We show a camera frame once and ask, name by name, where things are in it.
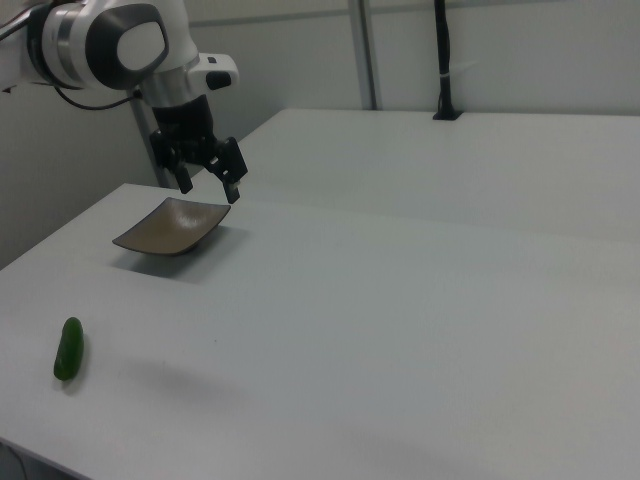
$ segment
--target black mount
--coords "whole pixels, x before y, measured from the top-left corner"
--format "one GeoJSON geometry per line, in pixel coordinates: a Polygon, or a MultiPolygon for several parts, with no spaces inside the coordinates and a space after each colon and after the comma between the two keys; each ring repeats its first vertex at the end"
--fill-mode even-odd
{"type": "Polygon", "coordinates": [[[453,108],[451,101],[451,43],[449,38],[449,25],[447,24],[447,12],[445,0],[434,0],[436,10],[436,30],[438,33],[438,60],[440,63],[440,98],[438,100],[438,113],[434,120],[457,120],[463,112],[453,108]]]}
{"type": "Polygon", "coordinates": [[[235,138],[219,141],[213,135],[213,117],[206,96],[180,107],[154,108],[160,127],[151,134],[156,162],[173,173],[183,194],[193,188],[186,164],[200,165],[224,185],[229,203],[240,198],[238,183],[247,166],[235,138]]]}

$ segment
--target green vegetable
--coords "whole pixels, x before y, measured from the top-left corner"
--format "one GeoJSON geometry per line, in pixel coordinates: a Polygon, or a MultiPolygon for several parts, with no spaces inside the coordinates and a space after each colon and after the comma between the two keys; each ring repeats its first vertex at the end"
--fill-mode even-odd
{"type": "Polygon", "coordinates": [[[84,332],[77,318],[70,318],[62,328],[62,337],[58,346],[58,355],[53,364],[53,374],[58,380],[66,382],[75,378],[82,364],[84,353],[84,332]]]}

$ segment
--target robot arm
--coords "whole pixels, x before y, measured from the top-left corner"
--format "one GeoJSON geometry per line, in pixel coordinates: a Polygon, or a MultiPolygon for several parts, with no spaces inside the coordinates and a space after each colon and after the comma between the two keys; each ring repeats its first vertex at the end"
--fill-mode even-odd
{"type": "Polygon", "coordinates": [[[152,107],[158,164],[183,193],[185,164],[205,167],[230,203],[247,168],[235,139],[219,141],[206,93],[238,81],[227,55],[198,52],[180,0],[86,0],[42,3],[0,29],[0,90],[19,81],[65,89],[134,90],[152,107]]]}

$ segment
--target white table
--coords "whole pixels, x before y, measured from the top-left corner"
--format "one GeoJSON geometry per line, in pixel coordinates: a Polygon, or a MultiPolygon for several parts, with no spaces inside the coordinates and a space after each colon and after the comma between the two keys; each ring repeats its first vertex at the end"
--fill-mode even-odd
{"type": "Polygon", "coordinates": [[[0,438],[95,480],[635,480],[638,132],[285,111],[177,259],[111,244],[168,195],[124,186],[0,273],[0,438]]]}

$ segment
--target square plate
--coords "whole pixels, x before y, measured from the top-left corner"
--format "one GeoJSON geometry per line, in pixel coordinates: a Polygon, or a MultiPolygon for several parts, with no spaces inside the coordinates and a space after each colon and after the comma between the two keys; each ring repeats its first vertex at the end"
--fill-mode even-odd
{"type": "Polygon", "coordinates": [[[229,205],[210,205],[167,198],[113,243],[134,252],[176,256],[187,253],[216,228],[231,210],[229,205]]]}

